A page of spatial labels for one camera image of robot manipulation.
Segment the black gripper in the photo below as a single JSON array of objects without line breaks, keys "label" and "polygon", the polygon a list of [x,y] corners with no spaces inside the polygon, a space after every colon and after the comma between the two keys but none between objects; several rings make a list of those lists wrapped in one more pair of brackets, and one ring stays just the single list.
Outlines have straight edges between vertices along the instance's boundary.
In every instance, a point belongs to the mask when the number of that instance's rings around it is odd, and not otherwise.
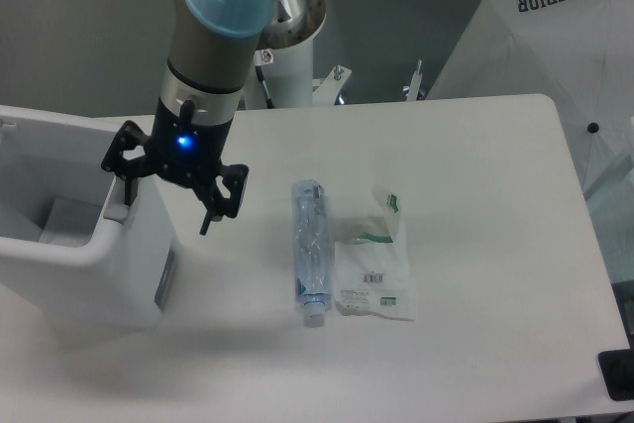
[{"label": "black gripper", "polygon": [[[203,188],[205,216],[199,231],[205,236],[212,223],[228,217],[235,219],[245,195],[249,168],[245,164],[222,164],[232,120],[220,125],[184,124],[161,100],[155,113],[151,134],[127,120],[115,134],[101,168],[124,182],[124,201],[132,206],[138,195],[139,179],[158,175],[185,188],[195,181]],[[125,152],[137,147],[142,154],[126,159]]]}]

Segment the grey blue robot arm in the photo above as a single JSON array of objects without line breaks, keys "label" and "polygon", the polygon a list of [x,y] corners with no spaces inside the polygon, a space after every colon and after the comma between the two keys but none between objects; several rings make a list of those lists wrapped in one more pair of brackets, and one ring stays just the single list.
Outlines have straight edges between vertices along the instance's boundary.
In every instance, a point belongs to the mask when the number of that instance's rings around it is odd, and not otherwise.
[{"label": "grey blue robot arm", "polygon": [[175,28],[153,128],[133,121],[116,133],[101,163],[125,184],[132,205],[137,182],[157,175],[190,189],[211,223],[238,215],[249,169],[221,154],[274,0],[173,0]]}]

